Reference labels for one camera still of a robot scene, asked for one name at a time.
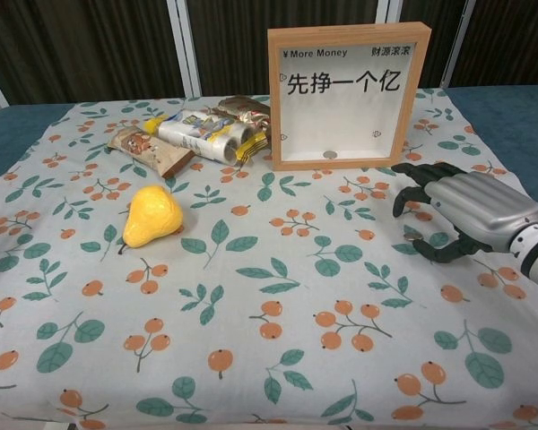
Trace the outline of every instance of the framed sign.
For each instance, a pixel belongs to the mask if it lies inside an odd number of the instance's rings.
[[[421,22],[270,29],[273,168],[398,162],[429,37]]]

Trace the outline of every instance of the white cylindrical package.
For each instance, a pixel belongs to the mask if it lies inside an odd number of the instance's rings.
[[[145,122],[145,131],[174,145],[192,150],[197,155],[234,165],[238,140],[227,134],[226,121],[203,120],[190,110],[180,110],[167,118]]]
[[[202,119],[204,122],[212,122],[215,124],[224,124],[227,128],[227,134],[231,137],[235,137],[238,140],[238,146],[241,146],[247,141],[253,134],[255,134],[255,128],[249,124],[242,123],[239,120],[233,119],[228,116],[220,116],[200,110],[188,111],[191,115],[195,115]]]

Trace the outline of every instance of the yellow pear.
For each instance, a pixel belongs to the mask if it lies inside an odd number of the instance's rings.
[[[132,248],[166,236],[179,227],[183,212],[173,196],[160,185],[149,185],[134,195],[124,228],[124,242]]]

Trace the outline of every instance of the robotic hand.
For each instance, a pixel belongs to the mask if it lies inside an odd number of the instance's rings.
[[[392,167],[420,186],[407,186],[395,198],[393,216],[403,213],[408,201],[429,203],[448,219],[458,239],[434,248],[421,238],[412,245],[434,262],[454,259],[479,250],[512,253],[520,271],[538,284],[538,203],[481,172],[466,173],[447,163]]]

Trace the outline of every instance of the candy bar wrapper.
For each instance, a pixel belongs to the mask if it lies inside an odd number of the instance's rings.
[[[214,113],[219,115],[221,112],[253,125],[258,132],[265,132],[267,138],[271,138],[271,109],[267,105],[250,97],[234,96],[219,102]]]
[[[174,176],[195,155],[192,150],[171,146],[137,127],[123,128],[108,146],[130,155],[166,179]]]

